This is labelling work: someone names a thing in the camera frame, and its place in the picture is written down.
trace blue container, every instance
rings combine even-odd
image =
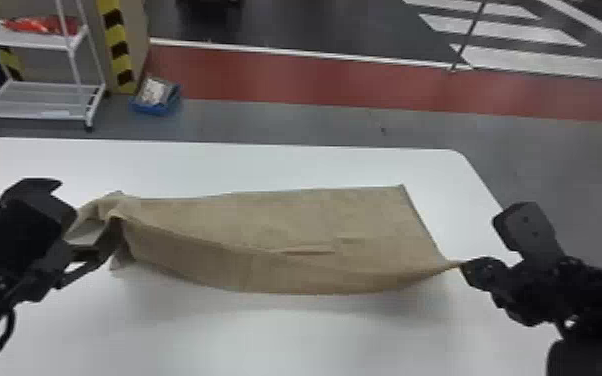
[[[177,107],[177,103],[180,101],[180,85],[173,84],[173,87],[170,90],[171,91],[170,95],[168,96],[168,101],[165,103],[146,105],[138,103],[135,100],[136,97],[129,99],[128,103],[134,111],[156,116],[166,116],[169,113],[171,113],[175,109],[175,107]]]

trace red object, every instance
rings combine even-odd
[[[25,33],[63,35],[61,21],[56,15],[12,18],[4,21],[2,25],[9,30]],[[79,21],[76,17],[65,17],[65,26],[68,29],[68,35],[75,35],[79,31]]]

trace beige towel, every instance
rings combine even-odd
[[[86,204],[120,218],[130,255],[191,281],[236,291],[348,294],[409,286],[448,261],[403,186],[141,199]]]

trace yellow black striped pillar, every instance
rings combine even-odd
[[[117,81],[117,91],[133,94],[136,89],[133,62],[126,41],[124,16],[119,0],[97,0],[98,11],[103,18],[105,40],[110,50],[112,73]]]
[[[0,63],[7,67],[9,75],[17,81],[23,81],[21,75],[21,61],[11,48],[0,46]]]

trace metal shelf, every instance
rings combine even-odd
[[[98,107],[105,85],[8,80],[0,88],[0,118],[87,119]]]
[[[67,37],[63,35],[21,33],[6,29],[0,21],[0,46],[74,51],[79,47],[88,32],[88,26],[82,25],[76,35]]]
[[[67,35],[63,1],[54,0],[62,35],[44,35],[7,30],[0,21],[0,46],[57,50],[68,53],[74,84],[14,81],[9,69],[0,63],[7,82],[0,87],[0,118],[84,120],[87,132],[93,131],[93,116],[105,95],[103,75],[93,36],[89,35],[82,0],[74,0],[81,25],[76,35]],[[100,79],[98,85],[84,85],[77,69],[75,50],[88,40]]]

